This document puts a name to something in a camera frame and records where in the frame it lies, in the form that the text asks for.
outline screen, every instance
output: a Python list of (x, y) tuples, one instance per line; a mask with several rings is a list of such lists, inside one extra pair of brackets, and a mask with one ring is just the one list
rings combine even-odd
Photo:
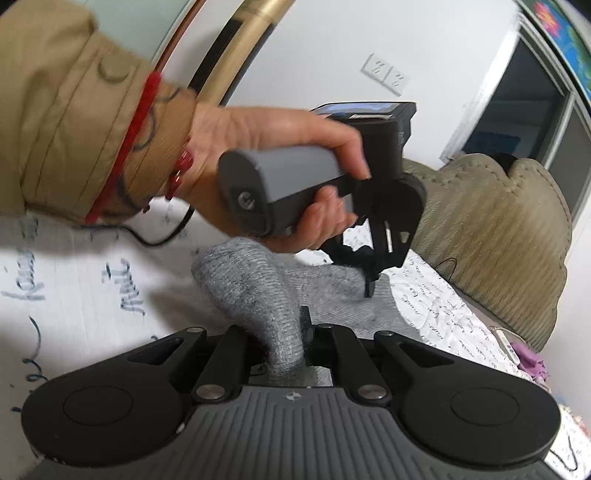
[(399, 103), (396, 102), (354, 102), (354, 103), (329, 103), (314, 110), (318, 115), (333, 113), (390, 113)]

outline pink flower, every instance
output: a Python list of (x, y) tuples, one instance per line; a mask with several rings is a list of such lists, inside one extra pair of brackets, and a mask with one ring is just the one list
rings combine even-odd
[(560, 36), (560, 25), (556, 21), (554, 15), (548, 8), (548, 5), (542, 2), (535, 3), (535, 14), (542, 22), (542, 25), (553, 37)]

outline jacket button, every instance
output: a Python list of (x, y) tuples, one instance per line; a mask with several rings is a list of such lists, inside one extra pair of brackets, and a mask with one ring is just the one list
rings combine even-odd
[(130, 70), (129, 60), (117, 52), (108, 53), (99, 63), (99, 73), (107, 82), (123, 82)]

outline purple cloth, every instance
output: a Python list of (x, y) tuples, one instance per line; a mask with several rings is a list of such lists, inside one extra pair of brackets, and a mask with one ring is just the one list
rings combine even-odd
[(511, 343), (511, 346), (521, 361), (518, 365), (520, 370), (529, 374), (531, 378), (541, 377), (542, 380), (548, 378), (548, 372), (546, 371), (542, 357), (537, 353), (532, 352), (528, 346), (522, 342)]

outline electrical outlet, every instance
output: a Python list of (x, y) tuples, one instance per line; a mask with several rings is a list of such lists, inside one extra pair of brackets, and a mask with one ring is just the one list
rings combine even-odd
[(409, 78), (405, 74), (392, 67), (386, 75), (386, 78), (382, 81), (382, 85), (384, 85), (388, 90), (392, 90), (396, 95), (400, 96), (402, 95), (408, 80)]
[(372, 53), (365, 62), (365, 65), (363, 65), (363, 68), (361, 68), (361, 71), (379, 83), (382, 83), (391, 69), (392, 66), (387, 61)]

